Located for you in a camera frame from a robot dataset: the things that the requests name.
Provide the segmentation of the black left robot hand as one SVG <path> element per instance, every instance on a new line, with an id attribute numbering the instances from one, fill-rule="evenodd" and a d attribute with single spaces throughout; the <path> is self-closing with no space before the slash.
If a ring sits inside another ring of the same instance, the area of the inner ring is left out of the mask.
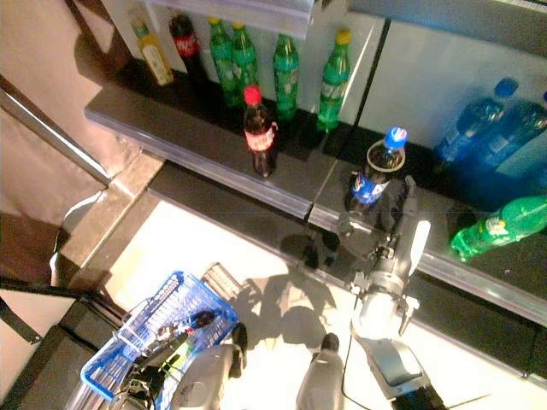
<path id="1" fill-rule="evenodd" d="M 124 377 L 122 386 L 129 385 L 133 379 L 144 381 L 154 389 L 160 389 L 166 378 L 163 370 L 164 363 L 187 340 L 189 334 L 184 331 L 176 337 L 152 343 L 152 350 L 148 354 L 141 354 L 130 366 Z"/>

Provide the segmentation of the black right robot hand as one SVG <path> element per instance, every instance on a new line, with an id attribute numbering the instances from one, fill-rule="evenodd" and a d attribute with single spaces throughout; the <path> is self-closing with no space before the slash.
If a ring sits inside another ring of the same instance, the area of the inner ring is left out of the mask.
<path id="1" fill-rule="evenodd" d="M 348 213 L 338 217 L 337 235 L 345 249 L 360 260 L 374 261 L 375 271 L 394 274 L 403 282 L 417 268 L 428 239 L 431 223 L 418 215 L 417 185 L 412 176 L 403 181 L 403 201 L 390 231 L 378 234 L 378 241 L 366 247 L 366 237 L 373 234 L 362 222 Z"/>

